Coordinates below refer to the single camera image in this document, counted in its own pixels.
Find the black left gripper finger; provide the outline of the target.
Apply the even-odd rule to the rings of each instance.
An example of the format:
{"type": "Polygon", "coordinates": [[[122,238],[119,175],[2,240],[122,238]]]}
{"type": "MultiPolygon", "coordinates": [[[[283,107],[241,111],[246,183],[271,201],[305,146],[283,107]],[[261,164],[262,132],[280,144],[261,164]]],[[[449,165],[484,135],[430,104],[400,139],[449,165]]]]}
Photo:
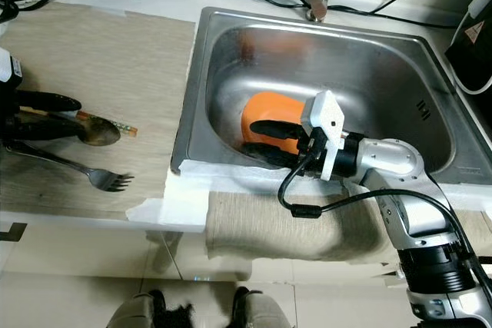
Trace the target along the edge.
{"type": "Polygon", "coordinates": [[[42,118],[40,121],[22,121],[18,118],[14,141],[53,141],[80,134],[84,134],[80,122],[64,118],[42,118]]]}
{"type": "Polygon", "coordinates": [[[51,92],[42,91],[17,91],[15,100],[18,106],[36,109],[40,111],[78,111],[81,110],[81,102],[51,92]]]}

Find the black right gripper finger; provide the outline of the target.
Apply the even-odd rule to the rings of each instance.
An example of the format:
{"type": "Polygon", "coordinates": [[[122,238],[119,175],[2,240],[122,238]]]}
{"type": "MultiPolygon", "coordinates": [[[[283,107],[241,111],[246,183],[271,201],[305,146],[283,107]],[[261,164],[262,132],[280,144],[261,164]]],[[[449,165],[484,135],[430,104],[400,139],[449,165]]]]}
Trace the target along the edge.
{"type": "Polygon", "coordinates": [[[264,163],[275,167],[293,169],[301,161],[300,154],[284,151],[280,147],[268,143],[246,142],[243,144],[242,150],[251,158],[264,161],[264,163]]]}
{"type": "Polygon", "coordinates": [[[250,123],[252,134],[278,141],[306,141],[310,138],[299,122],[260,120],[250,123]]]}

